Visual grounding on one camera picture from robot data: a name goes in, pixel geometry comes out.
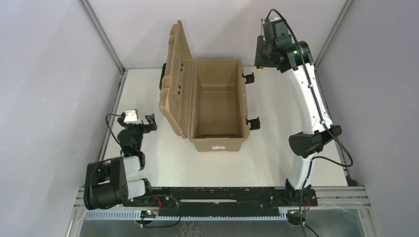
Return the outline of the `black yellow screwdriver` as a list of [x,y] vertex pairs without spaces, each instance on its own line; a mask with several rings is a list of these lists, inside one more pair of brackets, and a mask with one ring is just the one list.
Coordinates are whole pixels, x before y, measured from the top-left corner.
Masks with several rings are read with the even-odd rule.
[[[261,18],[261,20],[260,20],[260,35],[261,36],[263,35],[263,18]],[[259,66],[257,70],[258,71],[262,71],[263,70],[263,67],[262,66]]]

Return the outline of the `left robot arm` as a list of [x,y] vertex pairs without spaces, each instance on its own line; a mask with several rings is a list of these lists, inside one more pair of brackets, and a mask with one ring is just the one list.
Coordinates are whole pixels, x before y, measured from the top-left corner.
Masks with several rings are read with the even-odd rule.
[[127,179],[129,174],[144,169],[143,136],[157,130],[155,115],[145,118],[147,123],[131,112],[119,115],[117,121],[123,129],[115,139],[121,148],[120,156],[88,164],[84,184],[84,205],[88,210],[125,205],[134,198],[151,194],[152,187],[147,178]]

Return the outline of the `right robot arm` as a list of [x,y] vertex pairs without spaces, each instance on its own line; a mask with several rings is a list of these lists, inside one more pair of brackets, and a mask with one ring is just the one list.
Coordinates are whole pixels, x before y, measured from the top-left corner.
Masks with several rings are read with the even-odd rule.
[[304,194],[310,187],[309,173],[314,158],[324,146],[342,133],[328,114],[316,78],[308,44],[293,43],[291,36],[278,38],[279,47],[259,35],[254,65],[257,69],[276,68],[291,86],[301,117],[302,131],[289,137],[295,154],[286,189],[293,196]]

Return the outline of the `tan plastic toolbox bin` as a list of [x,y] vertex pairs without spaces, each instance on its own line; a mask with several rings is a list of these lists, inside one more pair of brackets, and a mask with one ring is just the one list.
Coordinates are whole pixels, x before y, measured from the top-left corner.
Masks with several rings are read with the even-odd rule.
[[244,64],[194,60],[177,21],[168,40],[159,107],[177,136],[198,152],[237,152],[250,135]]

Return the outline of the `black toolbox latch rear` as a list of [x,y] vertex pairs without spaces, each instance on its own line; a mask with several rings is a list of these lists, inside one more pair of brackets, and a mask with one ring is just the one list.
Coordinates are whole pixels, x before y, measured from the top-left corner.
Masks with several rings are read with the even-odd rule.
[[251,73],[251,74],[248,74],[248,75],[242,74],[242,78],[245,79],[245,84],[251,84],[251,83],[255,82],[254,73]]

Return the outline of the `black toolbox latch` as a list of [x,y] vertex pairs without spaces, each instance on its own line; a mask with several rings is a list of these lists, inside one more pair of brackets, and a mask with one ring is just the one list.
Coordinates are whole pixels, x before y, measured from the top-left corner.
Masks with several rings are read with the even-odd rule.
[[246,124],[249,126],[250,131],[259,130],[261,128],[260,118],[246,119]]
[[254,73],[251,73],[251,74],[248,74],[248,75],[242,74],[242,78],[245,79],[245,84],[251,84],[251,83],[255,82]]

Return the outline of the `black toolbox latch front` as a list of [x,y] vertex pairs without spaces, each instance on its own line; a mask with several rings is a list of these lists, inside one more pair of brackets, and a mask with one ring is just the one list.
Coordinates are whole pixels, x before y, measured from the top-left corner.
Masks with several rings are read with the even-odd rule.
[[260,118],[246,119],[246,124],[249,126],[250,131],[259,130],[261,128]]

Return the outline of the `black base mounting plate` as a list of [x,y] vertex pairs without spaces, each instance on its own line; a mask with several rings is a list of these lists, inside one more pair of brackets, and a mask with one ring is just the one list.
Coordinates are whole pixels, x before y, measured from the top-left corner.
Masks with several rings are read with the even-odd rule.
[[161,217],[251,218],[278,217],[281,208],[306,211],[318,206],[311,187],[303,192],[285,187],[160,187],[126,207],[156,207]]

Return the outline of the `small circuit board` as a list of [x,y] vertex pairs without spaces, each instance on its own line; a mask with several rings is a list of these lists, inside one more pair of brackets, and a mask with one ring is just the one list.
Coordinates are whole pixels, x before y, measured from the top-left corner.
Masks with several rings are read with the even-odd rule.
[[153,219],[156,218],[158,215],[158,211],[157,210],[142,210],[140,213],[140,218],[141,219]]

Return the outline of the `aluminium frame rail right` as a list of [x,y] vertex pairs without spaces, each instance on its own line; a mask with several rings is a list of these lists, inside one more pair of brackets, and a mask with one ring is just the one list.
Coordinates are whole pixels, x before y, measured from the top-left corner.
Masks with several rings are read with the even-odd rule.
[[355,2],[355,0],[346,0],[344,2],[338,16],[336,17],[336,19],[335,19],[335,21],[332,25],[331,30],[329,31],[329,33],[326,37],[326,40],[324,41],[324,43],[323,43],[323,45],[320,49],[320,52],[319,52],[318,56],[316,57],[316,60],[315,60],[316,70],[319,68],[321,62],[323,61],[323,59],[324,59],[324,57],[325,57],[325,55],[328,51],[329,46],[331,45],[335,35],[337,34],[341,24],[343,23],[346,15],[350,11],[354,2]]

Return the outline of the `aluminium frame rail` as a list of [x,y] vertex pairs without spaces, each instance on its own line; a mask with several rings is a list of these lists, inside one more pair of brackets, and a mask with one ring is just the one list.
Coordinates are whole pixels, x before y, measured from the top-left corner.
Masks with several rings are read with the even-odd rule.
[[336,19],[335,19],[335,21],[332,25],[331,30],[329,31],[329,33],[326,37],[326,40],[324,41],[324,43],[323,43],[323,45],[320,49],[320,52],[319,52],[318,56],[316,57],[316,60],[315,60],[316,70],[319,68],[321,62],[323,61],[323,59],[324,59],[324,57],[325,57],[325,55],[328,51],[329,46],[331,45],[335,35],[337,34],[341,24],[343,23],[346,15],[350,11],[354,2],[355,2],[355,0],[346,0],[344,2],[338,16],[336,17]]
[[110,58],[113,66],[117,69],[117,75],[115,76],[115,83],[111,87],[111,92],[108,95],[108,106],[106,113],[116,112],[119,101],[121,99],[122,90],[124,88],[126,80],[126,69],[123,66],[119,56],[116,53],[114,46],[112,45],[105,29],[103,28],[99,17],[97,16],[91,2],[89,0],[80,0],[79,4],[84,11],[89,23],[91,24],[94,32],[101,42],[103,49],[105,49],[108,58]]

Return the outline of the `aluminium frame rail left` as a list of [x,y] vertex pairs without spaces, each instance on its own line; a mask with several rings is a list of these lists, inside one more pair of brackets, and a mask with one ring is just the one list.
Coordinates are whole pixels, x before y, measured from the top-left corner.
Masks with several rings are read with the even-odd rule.
[[108,106],[106,113],[116,112],[119,101],[121,99],[122,90],[124,88],[126,80],[126,69],[123,66],[119,56],[116,53],[114,46],[112,45],[105,29],[103,28],[99,17],[97,16],[91,2],[89,0],[80,0],[79,4],[84,11],[89,23],[91,24],[94,32],[101,42],[103,49],[105,49],[108,58],[110,58],[113,66],[117,69],[117,75],[115,76],[115,83],[111,87],[111,92],[108,95]]

